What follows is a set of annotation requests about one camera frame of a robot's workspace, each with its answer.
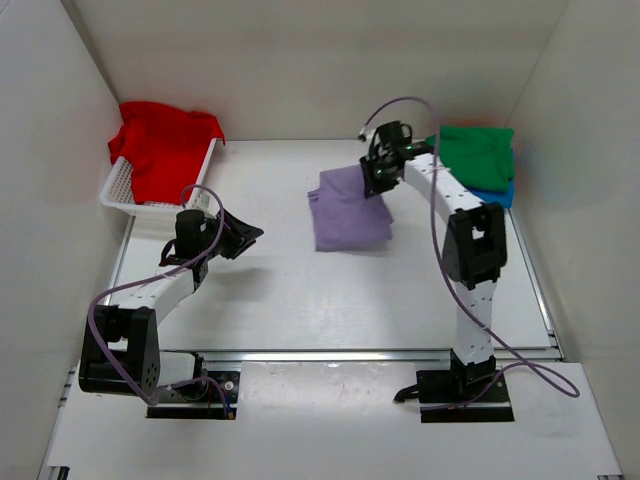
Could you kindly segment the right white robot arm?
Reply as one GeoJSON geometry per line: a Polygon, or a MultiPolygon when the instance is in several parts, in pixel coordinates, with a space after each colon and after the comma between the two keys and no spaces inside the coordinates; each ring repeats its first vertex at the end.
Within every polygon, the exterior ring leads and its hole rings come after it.
{"type": "Polygon", "coordinates": [[[489,381],[496,368],[490,329],[493,297],[507,261],[503,207],[473,195],[442,163],[434,146],[413,140],[407,124],[363,127],[358,139],[367,145],[360,159],[367,198],[403,181],[430,203],[431,218],[446,223],[444,243],[435,253],[454,292],[457,326],[450,367],[438,384],[467,393],[489,381]]]}

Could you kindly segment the green folded t shirt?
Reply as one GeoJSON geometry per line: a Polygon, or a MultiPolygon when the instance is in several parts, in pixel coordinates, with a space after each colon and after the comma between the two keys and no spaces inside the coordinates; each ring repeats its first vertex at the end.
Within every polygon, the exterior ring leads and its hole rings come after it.
{"type": "Polygon", "coordinates": [[[439,158],[464,186],[504,193],[515,176],[513,138],[511,128],[443,125],[439,158]]]}

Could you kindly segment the blue folded t shirt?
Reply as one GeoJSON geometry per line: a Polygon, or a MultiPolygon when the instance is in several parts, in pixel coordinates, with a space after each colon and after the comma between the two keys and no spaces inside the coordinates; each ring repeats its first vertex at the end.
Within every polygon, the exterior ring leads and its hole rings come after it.
{"type": "Polygon", "coordinates": [[[487,178],[480,181],[480,188],[470,187],[469,191],[486,203],[499,203],[509,209],[515,196],[515,159],[514,150],[490,167],[487,178]]]}

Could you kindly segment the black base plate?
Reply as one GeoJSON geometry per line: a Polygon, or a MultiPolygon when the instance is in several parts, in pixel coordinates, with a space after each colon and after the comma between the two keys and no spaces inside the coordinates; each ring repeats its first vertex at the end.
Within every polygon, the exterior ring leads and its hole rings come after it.
{"type": "Polygon", "coordinates": [[[221,387],[225,402],[211,383],[199,382],[160,396],[156,406],[148,407],[146,418],[153,420],[221,420],[237,418],[241,386],[239,363],[205,363],[202,372],[221,387]]]}
{"type": "Polygon", "coordinates": [[[509,423],[515,420],[503,373],[491,356],[465,364],[449,353],[444,370],[418,370],[416,382],[400,389],[393,402],[419,402],[420,421],[428,423],[509,423]]]}

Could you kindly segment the purple t shirt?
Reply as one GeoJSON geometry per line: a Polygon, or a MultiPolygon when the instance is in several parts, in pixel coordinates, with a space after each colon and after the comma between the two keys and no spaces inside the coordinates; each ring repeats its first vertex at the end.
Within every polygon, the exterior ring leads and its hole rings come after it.
{"type": "Polygon", "coordinates": [[[319,186],[307,193],[316,251],[367,249],[392,239],[393,217],[383,198],[364,193],[357,165],[319,174],[319,186]]]}

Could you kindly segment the white plastic basket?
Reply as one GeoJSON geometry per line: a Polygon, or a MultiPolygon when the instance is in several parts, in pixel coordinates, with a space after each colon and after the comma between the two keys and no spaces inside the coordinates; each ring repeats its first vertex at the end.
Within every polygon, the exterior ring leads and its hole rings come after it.
{"type": "MultiPolygon", "coordinates": [[[[216,143],[217,139],[211,139],[197,176],[196,183],[198,184],[203,184],[206,179],[216,143]]],[[[171,219],[182,209],[180,203],[177,205],[157,202],[136,204],[131,189],[132,171],[131,164],[126,158],[120,156],[113,165],[99,195],[100,202],[104,206],[121,210],[133,217],[145,219],[171,219]]],[[[207,192],[194,189],[189,193],[185,201],[186,208],[198,208],[194,203],[200,193],[207,192]]]]}

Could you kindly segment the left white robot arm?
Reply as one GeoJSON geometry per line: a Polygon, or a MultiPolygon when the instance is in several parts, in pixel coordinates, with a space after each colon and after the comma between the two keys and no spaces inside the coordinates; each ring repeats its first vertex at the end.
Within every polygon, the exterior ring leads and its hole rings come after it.
{"type": "Polygon", "coordinates": [[[92,301],[81,351],[78,382],[88,393],[133,395],[151,406],[162,389],[206,385],[202,359],[195,353],[163,355],[159,324],[203,284],[209,262],[234,260],[264,230],[221,210],[179,212],[175,236],[160,254],[156,275],[114,288],[130,294],[116,305],[92,301]]]}

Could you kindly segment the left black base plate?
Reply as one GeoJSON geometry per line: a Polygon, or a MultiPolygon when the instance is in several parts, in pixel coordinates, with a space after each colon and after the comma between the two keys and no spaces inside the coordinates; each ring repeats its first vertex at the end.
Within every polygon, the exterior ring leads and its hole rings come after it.
{"type": "Polygon", "coordinates": [[[205,363],[202,372],[221,387],[225,402],[211,383],[199,382],[160,396],[156,406],[148,407],[146,418],[153,420],[221,420],[237,418],[241,386],[239,363],[205,363]]]}

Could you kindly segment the red t shirt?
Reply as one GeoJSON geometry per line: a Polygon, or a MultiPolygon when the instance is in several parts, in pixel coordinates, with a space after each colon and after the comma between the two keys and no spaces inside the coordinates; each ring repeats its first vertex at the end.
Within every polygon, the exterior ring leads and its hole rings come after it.
{"type": "Polygon", "coordinates": [[[217,118],[201,111],[150,101],[119,105],[122,125],[108,142],[110,161],[132,166],[134,202],[177,205],[184,188],[195,184],[213,139],[225,134],[217,118]]]}

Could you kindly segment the aluminium rail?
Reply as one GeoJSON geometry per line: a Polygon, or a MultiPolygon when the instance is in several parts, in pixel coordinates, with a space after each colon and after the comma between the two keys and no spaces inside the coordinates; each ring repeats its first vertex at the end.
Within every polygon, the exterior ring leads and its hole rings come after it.
{"type": "Polygon", "coordinates": [[[197,354],[209,362],[417,362],[447,363],[448,349],[258,349],[258,350],[161,350],[169,354],[197,354]]]}

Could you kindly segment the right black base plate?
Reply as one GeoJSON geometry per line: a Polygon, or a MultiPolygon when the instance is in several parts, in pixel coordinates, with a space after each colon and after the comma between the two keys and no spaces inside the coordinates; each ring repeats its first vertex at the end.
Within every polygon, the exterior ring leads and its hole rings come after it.
{"type": "Polygon", "coordinates": [[[419,402],[420,421],[428,423],[509,423],[515,420],[503,373],[491,356],[465,364],[449,353],[444,370],[418,370],[416,382],[400,389],[393,402],[419,402]]]}

